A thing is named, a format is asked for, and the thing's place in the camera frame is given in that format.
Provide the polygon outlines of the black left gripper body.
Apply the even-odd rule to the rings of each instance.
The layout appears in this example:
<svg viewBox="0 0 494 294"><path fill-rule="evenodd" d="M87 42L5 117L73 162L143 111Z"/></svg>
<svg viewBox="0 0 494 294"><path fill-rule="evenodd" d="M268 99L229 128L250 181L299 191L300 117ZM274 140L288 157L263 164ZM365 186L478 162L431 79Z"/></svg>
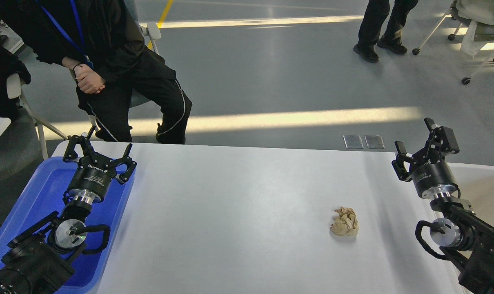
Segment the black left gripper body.
<svg viewBox="0 0 494 294"><path fill-rule="evenodd" d="M116 177L116 167L119 165L122 165L122 160L102 154L82 157L66 189L65 201L68 203L83 197L89 198L89 203L101 203L105 200L112 179Z"/></svg>

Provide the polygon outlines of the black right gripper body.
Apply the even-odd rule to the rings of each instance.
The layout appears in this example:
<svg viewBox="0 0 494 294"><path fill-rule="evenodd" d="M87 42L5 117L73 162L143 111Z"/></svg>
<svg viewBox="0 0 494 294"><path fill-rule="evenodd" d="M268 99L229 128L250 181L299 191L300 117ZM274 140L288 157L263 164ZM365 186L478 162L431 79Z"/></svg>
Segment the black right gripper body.
<svg viewBox="0 0 494 294"><path fill-rule="evenodd" d="M410 174L417 195L422 199L432 199L441 193L451 195L458 191L454 175L444 159L423 164L417 161L411 163Z"/></svg>

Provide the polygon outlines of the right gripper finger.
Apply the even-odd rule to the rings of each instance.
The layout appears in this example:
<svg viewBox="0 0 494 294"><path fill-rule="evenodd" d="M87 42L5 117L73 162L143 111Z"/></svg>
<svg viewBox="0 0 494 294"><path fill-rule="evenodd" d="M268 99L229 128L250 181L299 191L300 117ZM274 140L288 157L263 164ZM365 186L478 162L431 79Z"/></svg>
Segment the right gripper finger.
<svg viewBox="0 0 494 294"><path fill-rule="evenodd" d="M412 174L405 167L405 163L411 163L412 157L408 156L404 143L401 141L394 142L396 146L396 158L392 161L392 166L398 179L403 182L411 182Z"/></svg>
<svg viewBox="0 0 494 294"><path fill-rule="evenodd" d="M421 150L423 162L429 164L443 162L446 156L460 152L451 128L437 125L431 118L425 118L424 122L429 130L429 136Z"/></svg>

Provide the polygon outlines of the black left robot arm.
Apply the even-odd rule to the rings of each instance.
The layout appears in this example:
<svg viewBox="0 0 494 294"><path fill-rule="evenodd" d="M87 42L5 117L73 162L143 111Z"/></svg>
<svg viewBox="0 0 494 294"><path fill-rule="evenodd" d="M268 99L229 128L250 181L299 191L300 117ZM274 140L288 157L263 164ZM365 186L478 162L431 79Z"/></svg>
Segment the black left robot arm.
<svg viewBox="0 0 494 294"><path fill-rule="evenodd" d="M0 294L82 294L99 281L133 186L132 144L96 152L94 128L45 160L0 229Z"/></svg>

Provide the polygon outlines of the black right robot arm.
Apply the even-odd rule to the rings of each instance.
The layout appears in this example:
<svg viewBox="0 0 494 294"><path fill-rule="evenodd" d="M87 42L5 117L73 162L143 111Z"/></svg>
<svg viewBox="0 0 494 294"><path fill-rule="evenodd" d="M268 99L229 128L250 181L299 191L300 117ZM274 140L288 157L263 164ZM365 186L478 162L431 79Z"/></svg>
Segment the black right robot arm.
<svg viewBox="0 0 494 294"><path fill-rule="evenodd" d="M494 227L477 217L470 202L461 198L445 162L446 156L459 152L454 131L436 125L431 118L424 122L429 131L425 146L409 156L403 142L396 141L392 161L398 179L412 182L417 195L428 199L434 212L443 214L432 222L419 221L415 237L427 253L457 268L462 287L474 294L494 294Z"/></svg>

